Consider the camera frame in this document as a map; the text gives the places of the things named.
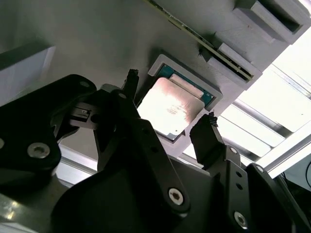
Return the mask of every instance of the silver screw head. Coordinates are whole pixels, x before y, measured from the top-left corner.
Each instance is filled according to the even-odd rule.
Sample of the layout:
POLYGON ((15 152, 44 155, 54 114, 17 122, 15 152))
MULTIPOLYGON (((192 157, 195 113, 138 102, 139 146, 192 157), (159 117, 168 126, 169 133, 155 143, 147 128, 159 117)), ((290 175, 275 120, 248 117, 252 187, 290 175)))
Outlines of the silver screw head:
POLYGON ((258 169, 260 172, 263 172, 262 167, 260 167, 260 166, 256 166, 256 167, 257 167, 257 169, 258 169))
POLYGON ((181 192, 176 188, 169 190, 169 197, 175 205, 181 205, 184 202, 184 197, 181 192))
POLYGON ((2 138, 0 138, 0 149, 2 149, 4 146, 4 140, 2 138))
POLYGON ((89 84, 87 82, 81 81, 80 82, 81 86, 89 87, 89 84))
POLYGON ((126 95, 124 95, 123 93, 119 93, 119 96, 123 99, 126 99, 126 95))
POLYGON ((242 227, 244 230, 247 229, 246 219, 245 219, 245 217, 241 213, 239 213, 237 211, 234 212, 234 219, 235 219, 235 221, 238 223, 238 225, 240 227, 242 227))
POLYGON ((27 148, 27 153, 32 158, 44 159, 50 154, 50 147, 41 142, 32 143, 27 148))
POLYGON ((230 147, 230 150, 231 150, 233 153, 235 153, 235 154, 238 153, 238 151, 237 151, 235 148, 233 148, 233 147, 230 147))

